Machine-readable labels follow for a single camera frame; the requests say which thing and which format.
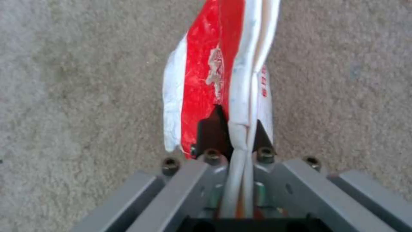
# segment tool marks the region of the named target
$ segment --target red stripe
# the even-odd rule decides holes
[[[230,75],[241,37],[243,9],[243,0],[207,0],[187,33],[181,113],[181,144],[187,158],[190,145],[196,143],[197,123],[209,116],[214,104],[222,104],[227,116]],[[210,52],[218,44],[224,64],[220,98],[216,98],[213,84],[206,84]]]

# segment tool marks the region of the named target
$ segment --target screw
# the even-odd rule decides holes
[[[162,162],[162,173],[166,176],[173,176],[179,171],[180,162],[172,157],[167,157]]]
[[[273,163],[275,161],[275,153],[270,147],[261,147],[257,150],[257,160],[261,163]]]
[[[303,161],[305,161],[311,168],[315,169],[316,171],[320,172],[322,163],[313,156],[305,156],[303,157]]]
[[[220,152],[216,149],[206,149],[204,151],[204,160],[210,165],[218,165],[220,163]]]

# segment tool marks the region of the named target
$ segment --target red and white plastic bag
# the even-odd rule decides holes
[[[272,44],[279,0],[206,0],[167,61],[164,145],[190,157],[197,124],[216,104],[228,119],[234,148],[220,215],[233,217],[242,188],[244,216],[253,215],[252,148],[259,119],[273,142],[272,95],[264,61]]]

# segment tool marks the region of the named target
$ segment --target metal frame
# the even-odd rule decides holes
[[[412,205],[357,170],[329,180],[399,232],[412,231]]]
[[[216,166],[189,160],[127,231],[176,231],[186,217],[197,217],[210,206],[215,186],[224,184],[227,161],[221,159],[224,162]]]
[[[125,231],[163,188],[155,175],[134,173],[103,205],[93,210],[72,231]]]
[[[335,232],[394,231],[301,159],[257,162],[254,175],[265,186],[265,204],[291,217],[320,218]]]

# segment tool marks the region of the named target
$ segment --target gray carpet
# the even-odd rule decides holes
[[[201,5],[0,0],[0,231],[67,231],[135,170],[158,171],[163,68]],[[282,159],[357,168],[412,200],[411,12],[283,2],[267,60]]]

